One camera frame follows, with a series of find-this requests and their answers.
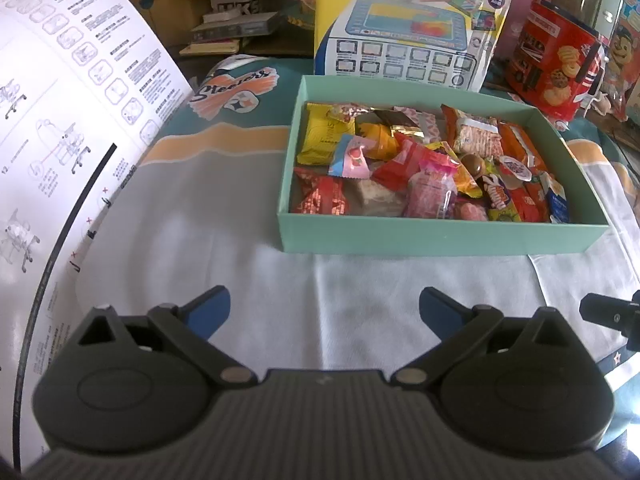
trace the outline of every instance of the toy tablet box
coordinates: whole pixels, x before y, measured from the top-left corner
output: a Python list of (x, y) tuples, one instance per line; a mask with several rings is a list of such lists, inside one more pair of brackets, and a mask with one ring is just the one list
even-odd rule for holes
[(638, 90), (628, 90), (640, 77), (640, 0), (623, 0), (620, 18), (609, 49), (602, 91), (608, 93), (613, 114), (621, 121), (628, 115), (640, 124)]
[[(373, 216), (295, 214), (300, 184), (296, 154), (306, 133), (306, 103), (357, 102), (439, 110), (447, 104), (471, 114), (521, 124), (547, 167), (564, 186), (572, 224), (481, 222)], [(405, 81), (304, 76), (292, 118), (284, 164), (278, 224), (287, 253), (377, 256), (478, 256), (585, 251), (609, 227), (606, 213), (561, 137), (534, 107), (485, 94)]]
[(316, 0), (316, 75), (479, 91), (511, 0)]

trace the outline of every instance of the toy packaging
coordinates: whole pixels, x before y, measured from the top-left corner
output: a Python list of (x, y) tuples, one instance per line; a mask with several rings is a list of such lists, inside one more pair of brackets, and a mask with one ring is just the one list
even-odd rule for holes
[[(620, 121), (628, 116), (640, 124), (640, 0), (623, 0), (618, 26), (609, 49), (602, 91), (607, 93), (613, 115)], [(629, 95), (629, 90), (636, 88)]]
[(479, 91), (510, 3), (316, 0), (316, 74)]

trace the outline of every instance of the cookie picture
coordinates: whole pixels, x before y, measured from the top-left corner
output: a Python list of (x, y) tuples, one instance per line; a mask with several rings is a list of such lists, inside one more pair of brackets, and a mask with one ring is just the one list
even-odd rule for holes
[(576, 62), (565, 63), (562, 65), (562, 72), (565, 76), (574, 78), (578, 75), (578, 72), (580, 72), (580, 65)]
[(580, 51), (571, 45), (561, 46), (558, 49), (558, 57), (563, 64), (575, 63), (580, 59)]
[(560, 106), (571, 96), (571, 89), (565, 88), (549, 88), (542, 92), (544, 100), (552, 106)]
[(569, 78), (564, 74), (561, 68), (553, 70), (553, 72), (549, 74), (549, 79), (551, 79), (551, 84), (556, 88), (564, 88), (569, 84)]

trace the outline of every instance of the pink candy wrapper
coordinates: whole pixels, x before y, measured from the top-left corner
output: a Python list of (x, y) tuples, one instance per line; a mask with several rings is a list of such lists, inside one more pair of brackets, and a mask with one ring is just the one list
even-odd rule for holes
[(328, 174), (345, 178), (369, 178), (369, 167), (364, 151), (373, 148), (375, 141), (344, 134), (334, 152)]

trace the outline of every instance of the biscuit package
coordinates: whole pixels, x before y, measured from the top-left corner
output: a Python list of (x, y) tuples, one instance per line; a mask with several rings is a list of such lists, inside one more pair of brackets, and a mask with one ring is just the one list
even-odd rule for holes
[(332, 108), (332, 105), (306, 104), (309, 120), (306, 125), (305, 141), (298, 153), (298, 164), (330, 164), (342, 135), (355, 134), (354, 121), (345, 123), (328, 117), (327, 114)]
[(482, 158), (503, 155), (498, 119), (467, 114), (447, 105), (441, 108), (447, 120), (447, 142), (455, 153)]
[(556, 121), (571, 121), (604, 66), (606, 38), (569, 22), (546, 0), (533, 0), (505, 79)]

